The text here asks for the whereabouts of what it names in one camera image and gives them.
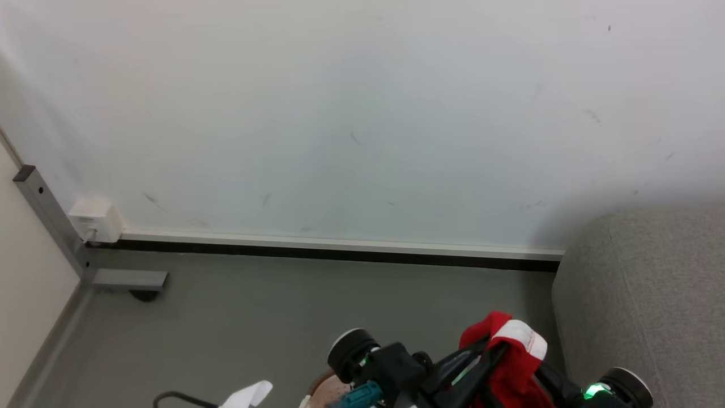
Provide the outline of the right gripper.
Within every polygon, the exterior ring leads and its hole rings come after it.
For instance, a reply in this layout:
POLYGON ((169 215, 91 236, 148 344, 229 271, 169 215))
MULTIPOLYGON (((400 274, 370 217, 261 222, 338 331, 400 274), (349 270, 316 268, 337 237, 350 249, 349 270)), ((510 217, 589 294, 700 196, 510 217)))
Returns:
POLYGON ((490 340, 475 343, 480 350, 459 350, 434 365, 422 384, 422 408, 494 408, 492 375, 509 349, 507 343, 489 347, 490 340))

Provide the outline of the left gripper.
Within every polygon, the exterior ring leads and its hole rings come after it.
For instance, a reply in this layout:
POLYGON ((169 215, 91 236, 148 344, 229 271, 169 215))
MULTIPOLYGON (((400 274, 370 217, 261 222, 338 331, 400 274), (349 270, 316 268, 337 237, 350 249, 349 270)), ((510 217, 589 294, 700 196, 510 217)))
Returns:
POLYGON ((432 370, 433 362, 427 353, 410 354, 402 343, 396 342, 366 356, 362 382, 373 382, 380 388, 376 408, 411 408, 432 370))

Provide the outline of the red garment with white trim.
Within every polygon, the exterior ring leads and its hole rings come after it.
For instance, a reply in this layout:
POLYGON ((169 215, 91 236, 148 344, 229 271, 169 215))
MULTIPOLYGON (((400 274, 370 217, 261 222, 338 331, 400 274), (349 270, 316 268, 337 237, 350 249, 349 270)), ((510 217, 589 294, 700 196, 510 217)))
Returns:
POLYGON ((459 348, 489 338, 492 349, 509 349, 492 372, 488 385, 503 408, 555 408, 548 395, 534 380, 536 370, 547 354, 547 341, 527 323, 503 312, 491 312, 468 327, 460 337, 459 348))

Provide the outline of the white basket with brown rim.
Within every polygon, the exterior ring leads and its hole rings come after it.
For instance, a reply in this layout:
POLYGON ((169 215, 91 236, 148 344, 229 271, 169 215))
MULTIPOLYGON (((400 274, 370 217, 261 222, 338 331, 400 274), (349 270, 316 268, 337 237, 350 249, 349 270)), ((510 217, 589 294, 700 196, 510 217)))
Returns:
POLYGON ((328 408, 339 402, 354 388, 354 383, 344 383, 332 370, 321 375, 301 400, 298 408, 328 408))

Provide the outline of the white and black baseboard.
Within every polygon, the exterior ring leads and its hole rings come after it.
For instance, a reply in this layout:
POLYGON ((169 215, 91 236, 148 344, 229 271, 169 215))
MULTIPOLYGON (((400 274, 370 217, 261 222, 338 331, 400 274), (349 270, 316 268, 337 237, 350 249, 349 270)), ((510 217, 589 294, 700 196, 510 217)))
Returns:
POLYGON ((563 250, 125 229, 86 248, 556 272, 563 250))

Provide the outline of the grey fabric sofa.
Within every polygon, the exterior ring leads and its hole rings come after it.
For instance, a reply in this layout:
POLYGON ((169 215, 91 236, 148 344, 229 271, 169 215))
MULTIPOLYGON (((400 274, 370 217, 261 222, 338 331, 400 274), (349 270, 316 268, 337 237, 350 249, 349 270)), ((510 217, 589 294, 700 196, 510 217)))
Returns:
POLYGON ((725 203, 597 219, 565 251, 552 305, 574 382, 621 367, 654 408, 725 408, 725 203))

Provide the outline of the beige partition panel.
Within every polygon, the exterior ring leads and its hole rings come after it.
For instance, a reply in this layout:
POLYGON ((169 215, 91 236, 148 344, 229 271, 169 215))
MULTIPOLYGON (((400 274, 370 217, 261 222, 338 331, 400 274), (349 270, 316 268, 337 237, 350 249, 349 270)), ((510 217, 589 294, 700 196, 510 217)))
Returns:
POLYGON ((7 408, 79 282, 14 183, 18 171, 0 142, 0 408, 7 408))

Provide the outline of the white wall socket box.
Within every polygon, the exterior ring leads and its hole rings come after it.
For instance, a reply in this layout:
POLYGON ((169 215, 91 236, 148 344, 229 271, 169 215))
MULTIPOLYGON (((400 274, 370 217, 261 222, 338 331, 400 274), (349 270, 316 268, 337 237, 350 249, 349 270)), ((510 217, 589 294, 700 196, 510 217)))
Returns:
POLYGON ((84 243, 116 243, 122 237, 123 220, 105 199, 77 201, 67 216, 84 243))

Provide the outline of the grey metal frame post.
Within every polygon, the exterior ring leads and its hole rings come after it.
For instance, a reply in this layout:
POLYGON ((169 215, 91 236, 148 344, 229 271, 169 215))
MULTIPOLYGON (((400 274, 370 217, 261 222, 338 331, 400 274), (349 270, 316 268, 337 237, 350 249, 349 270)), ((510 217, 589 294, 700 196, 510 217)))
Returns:
POLYGON ((167 271, 99 268, 36 166, 22 165, 12 180, 69 261, 83 286, 93 289, 160 292, 165 289, 170 276, 167 271))

